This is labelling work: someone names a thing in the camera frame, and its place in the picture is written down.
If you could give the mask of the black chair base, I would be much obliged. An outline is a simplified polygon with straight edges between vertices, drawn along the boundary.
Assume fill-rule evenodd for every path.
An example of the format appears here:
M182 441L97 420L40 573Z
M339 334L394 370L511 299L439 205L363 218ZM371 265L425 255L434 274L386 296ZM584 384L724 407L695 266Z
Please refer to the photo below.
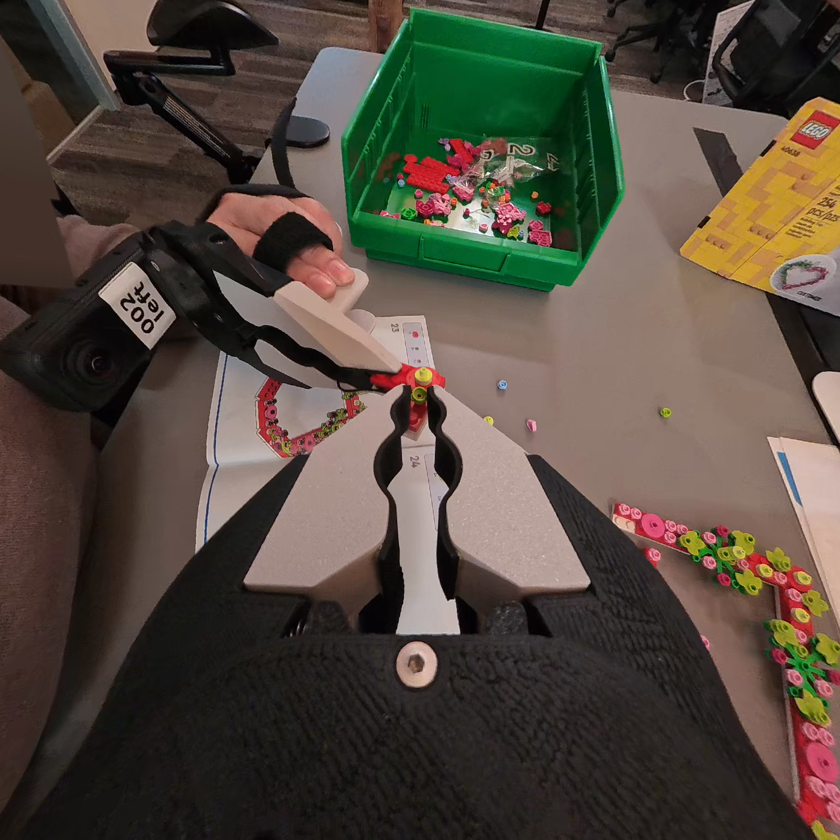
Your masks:
M705 71L711 51L713 29L727 1L644 2L646 9L664 8L663 16L652 22L630 25L607 47L604 60L613 63L620 49L652 42L657 65L649 82L659 84L676 58L686 59L690 71Z

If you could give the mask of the red lego bracket piece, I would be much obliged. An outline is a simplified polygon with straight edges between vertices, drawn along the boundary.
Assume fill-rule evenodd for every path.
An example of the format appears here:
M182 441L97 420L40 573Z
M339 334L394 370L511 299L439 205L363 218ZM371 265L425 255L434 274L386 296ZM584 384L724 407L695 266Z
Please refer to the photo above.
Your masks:
M395 388L406 386L409 388L410 392L415 387L414 383L414 371L417 367L423 366L411 366L408 364L403 364L401 370L396 373L376 373L371 376L371 385L375 391L379 392L389 392ZM431 384L427 390L432 386L439 386L441 388L446 386L446 379L443 377L435 368L426 366L428 368L434 369L435 377L434 383ZM412 441L416 442L421 437L425 426L427 425L427 412L428 412L428 399L426 404L424 405L415 405L411 399L410 393L410 409L408 415L408 426L407 430L404 433L404 436L411 439Z

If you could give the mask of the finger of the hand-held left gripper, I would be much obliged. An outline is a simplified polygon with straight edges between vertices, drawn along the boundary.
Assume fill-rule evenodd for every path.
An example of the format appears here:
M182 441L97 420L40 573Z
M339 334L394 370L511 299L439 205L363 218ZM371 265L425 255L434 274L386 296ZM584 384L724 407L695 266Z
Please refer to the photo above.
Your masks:
M321 345L311 348L300 345L281 330L253 330L253 369L281 384L300 389L333 388L363 392L374 389L371 378L380 373L380 342L364 336L373 352L373 361L351 366L336 361Z
M331 299L324 300L296 280L265 297L215 272L226 300L257 328L282 331L296 344L325 354L343 368L395 374L403 363L372 335L375 317L354 309L369 278L361 269L354 269L353 275L352 284L339 287Z

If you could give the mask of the white paper sheets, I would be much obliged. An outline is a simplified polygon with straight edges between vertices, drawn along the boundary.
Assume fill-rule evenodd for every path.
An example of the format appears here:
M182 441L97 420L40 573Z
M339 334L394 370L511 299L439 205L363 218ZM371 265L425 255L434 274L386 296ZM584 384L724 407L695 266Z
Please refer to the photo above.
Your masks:
M833 609L839 609L839 451L768 437L795 515Z

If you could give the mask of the white paper sign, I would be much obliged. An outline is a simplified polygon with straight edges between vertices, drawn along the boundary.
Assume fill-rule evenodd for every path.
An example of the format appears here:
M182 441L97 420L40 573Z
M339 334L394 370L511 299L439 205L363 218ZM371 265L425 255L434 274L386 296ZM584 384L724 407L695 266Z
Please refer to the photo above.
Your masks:
M727 41L727 38L729 38L732 30L740 23L752 5L753 1L739 3L726 2L724 8L717 14L711 30L707 68L701 93L701 101L705 104L743 108L741 105L734 105L724 89L718 72L715 70L715 58L721 45L726 43L727 45L719 59L719 65L731 77L734 77L735 70L732 65L732 51L737 43L737 38L734 36L729 41Z

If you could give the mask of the red lego heart section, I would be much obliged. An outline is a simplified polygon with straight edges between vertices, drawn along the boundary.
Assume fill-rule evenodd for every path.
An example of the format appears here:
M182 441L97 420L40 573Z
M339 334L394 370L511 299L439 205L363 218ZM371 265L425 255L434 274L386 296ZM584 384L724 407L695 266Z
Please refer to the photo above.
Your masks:
M612 521L650 543L644 555L654 566L661 550L671 549L706 569L723 590L752 598L773 594L774 614L763 622L764 653L780 669L794 806L816 838L838 838L839 644L815 627L831 608L814 576L780 548L757 551L745 531L692 530L620 501L612 504Z

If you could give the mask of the lego instruction booklet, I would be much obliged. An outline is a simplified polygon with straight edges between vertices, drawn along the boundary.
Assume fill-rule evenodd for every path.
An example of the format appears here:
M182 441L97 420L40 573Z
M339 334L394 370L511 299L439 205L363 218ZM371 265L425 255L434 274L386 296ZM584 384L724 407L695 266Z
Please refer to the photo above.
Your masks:
M206 433L207 472L196 520L196 549L291 459L372 405L379 395L332 387L279 384L219 354ZM436 562L438 507L447 489L434 467L435 438L402 438L403 468L395 499L405 598L399 634L458 634L456 603L445 598Z

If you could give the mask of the crumpled clear plastic bag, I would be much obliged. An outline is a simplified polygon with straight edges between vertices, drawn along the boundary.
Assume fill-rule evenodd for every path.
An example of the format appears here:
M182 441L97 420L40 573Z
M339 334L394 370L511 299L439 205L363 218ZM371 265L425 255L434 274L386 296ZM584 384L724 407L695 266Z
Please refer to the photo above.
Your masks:
M454 176L452 186L474 193L492 186L512 193L516 187L569 169L565 157L547 138L497 137L464 146L465 151L459 153L461 172Z

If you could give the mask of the black office chair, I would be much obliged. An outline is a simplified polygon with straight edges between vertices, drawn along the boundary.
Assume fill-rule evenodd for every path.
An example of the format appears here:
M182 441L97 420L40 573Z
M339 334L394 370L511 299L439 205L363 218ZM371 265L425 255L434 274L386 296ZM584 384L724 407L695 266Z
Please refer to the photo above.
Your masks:
M839 102L838 2L757 1L732 30L731 77L715 70L740 110L791 117L806 102Z
M278 46L278 38L233 1L159 1L146 36L153 46L239 51Z

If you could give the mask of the person's left hand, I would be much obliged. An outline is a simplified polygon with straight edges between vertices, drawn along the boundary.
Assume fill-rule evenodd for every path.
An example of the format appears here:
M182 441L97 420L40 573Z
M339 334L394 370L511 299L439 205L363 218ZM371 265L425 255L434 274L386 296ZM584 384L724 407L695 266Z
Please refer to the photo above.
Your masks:
M355 274L343 260L340 226L326 207L310 197L249 196L230 192L220 198L206 220L225 231L247 256L253 256L269 227L288 214L305 217L329 236L332 246L316 244L300 249L290 258L284 273L327 300L332 299L338 289L351 287Z

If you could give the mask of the pile of loose lego pieces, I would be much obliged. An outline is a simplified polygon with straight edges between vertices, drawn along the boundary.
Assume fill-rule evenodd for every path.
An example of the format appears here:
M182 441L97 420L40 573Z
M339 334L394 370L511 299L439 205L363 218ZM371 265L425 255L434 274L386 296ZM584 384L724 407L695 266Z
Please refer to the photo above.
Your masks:
M569 164L567 173L549 175L504 192L492 186L477 192L453 187L461 172L459 153L464 143L478 144L484 139L546 138L498 135L471 141L440 137L428 150L419 143L394 159L375 177L367 213L413 224L446 228L477 237L494 238L505 244L523 243L531 247L574 252L579 235L574 221L574 178L569 155L558 141L549 141Z

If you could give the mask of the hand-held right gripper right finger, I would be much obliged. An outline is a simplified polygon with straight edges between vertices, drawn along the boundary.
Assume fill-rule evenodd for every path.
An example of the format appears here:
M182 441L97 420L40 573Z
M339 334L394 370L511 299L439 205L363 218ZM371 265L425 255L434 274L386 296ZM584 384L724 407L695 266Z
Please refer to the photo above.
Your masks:
M529 454L442 386L427 393L437 504L437 576L459 634L490 611L540 595L578 595L591 578Z

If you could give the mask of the wooden post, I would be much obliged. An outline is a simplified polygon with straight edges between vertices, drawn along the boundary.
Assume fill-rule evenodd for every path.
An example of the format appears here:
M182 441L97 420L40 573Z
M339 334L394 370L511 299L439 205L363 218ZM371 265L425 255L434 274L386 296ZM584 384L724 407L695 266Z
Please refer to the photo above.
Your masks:
M370 48L384 54L404 20L405 1L368 1Z

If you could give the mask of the white rounded object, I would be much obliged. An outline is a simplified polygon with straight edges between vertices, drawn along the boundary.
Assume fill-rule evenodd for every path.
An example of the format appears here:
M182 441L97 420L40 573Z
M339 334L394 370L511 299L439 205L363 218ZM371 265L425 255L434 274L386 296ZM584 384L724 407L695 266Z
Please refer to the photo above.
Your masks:
M838 371L822 371L813 377L811 394L826 430L835 446L839 446L839 378Z

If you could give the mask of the green plastic bin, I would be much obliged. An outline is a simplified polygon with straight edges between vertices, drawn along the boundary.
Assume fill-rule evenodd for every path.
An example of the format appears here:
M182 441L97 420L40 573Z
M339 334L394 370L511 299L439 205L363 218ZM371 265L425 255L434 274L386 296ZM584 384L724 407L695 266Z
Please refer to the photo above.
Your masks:
M419 143L498 135L556 140L574 178L574 252L505 244L367 213L375 177ZM602 46L592 40L414 9L342 137L354 245L373 259L551 291L580 275L625 179Z

